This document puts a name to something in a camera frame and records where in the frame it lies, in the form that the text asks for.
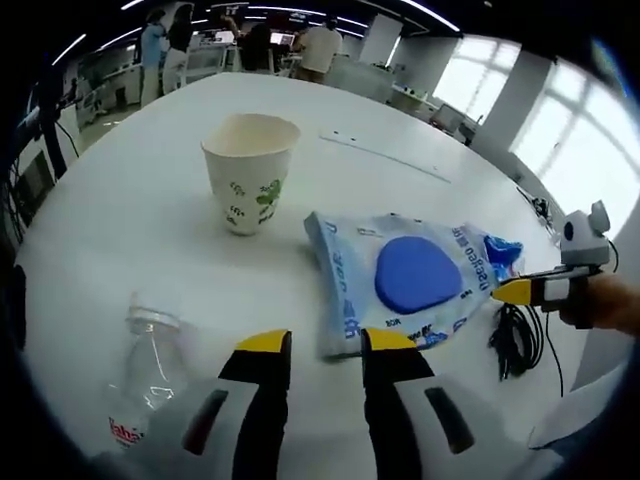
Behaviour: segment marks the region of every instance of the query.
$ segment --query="white paper cup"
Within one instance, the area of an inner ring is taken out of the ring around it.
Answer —
[[[276,211],[300,129],[279,117],[233,115],[202,143],[209,180],[238,235],[253,235]]]

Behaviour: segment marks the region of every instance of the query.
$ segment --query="blue sponge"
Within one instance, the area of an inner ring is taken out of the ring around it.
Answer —
[[[408,315],[460,294],[462,276],[435,243],[405,236],[391,240],[380,251],[375,284],[387,308]]]

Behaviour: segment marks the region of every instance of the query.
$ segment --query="clear plastic bottle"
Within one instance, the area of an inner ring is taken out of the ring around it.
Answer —
[[[167,295],[136,293],[127,323],[135,336],[120,378],[109,384],[109,427],[117,444],[129,448],[144,437],[149,415],[188,384],[180,351],[180,321]]]

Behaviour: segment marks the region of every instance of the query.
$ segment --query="green cactus print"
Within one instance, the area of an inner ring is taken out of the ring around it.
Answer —
[[[256,198],[256,202],[260,205],[272,206],[276,200],[280,197],[282,191],[282,182],[280,180],[274,180],[268,187],[260,187],[260,191],[264,195],[260,195]]]

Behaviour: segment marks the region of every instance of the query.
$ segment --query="black cable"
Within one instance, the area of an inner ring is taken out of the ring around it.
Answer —
[[[558,355],[556,354],[556,349],[553,346],[553,342],[551,341],[551,337],[549,336],[549,312],[547,312],[547,325],[545,327],[545,333],[547,335],[547,340],[549,341],[549,346],[551,347],[551,353],[553,353],[553,358],[556,361],[556,366],[558,367],[558,377],[560,378],[560,398],[564,397],[564,378],[562,378],[562,368],[560,367],[560,360],[558,360]]]
[[[76,157],[80,158],[80,154],[78,153],[78,149],[76,148],[76,144],[73,141],[73,138],[71,138],[71,135],[69,135],[69,132],[67,132],[67,129],[64,128],[62,125],[60,125],[60,122],[56,120],[56,125],[58,125],[62,131],[64,132],[64,134],[69,137],[69,141],[71,142],[71,146],[73,147],[73,151],[76,152]]]
[[[609,245],[611,245],[611,248],[613,249],[613,253],[616,254],[616,263],[613,267],[613,273],[616,273],[618,271],[618,267],[620,266],[620,254],[618,253],[618,249],[615,246],[615,244],[609,239],[607,239],[607,241],[609,242]]]
[[[515,305],[505,303],[496,312],[498,325],[489,338],[489,346],[495,349],[500,363],[500,380],[509,376],[519,377],[527,370],[535,368],[544,352],[544,337],[551,346],[553,358],[560,377],[560,396],[564,396],[564,378],[556,349],[549,336],[549,314],[545,330],[535,308],[527,305],[525,312]]]

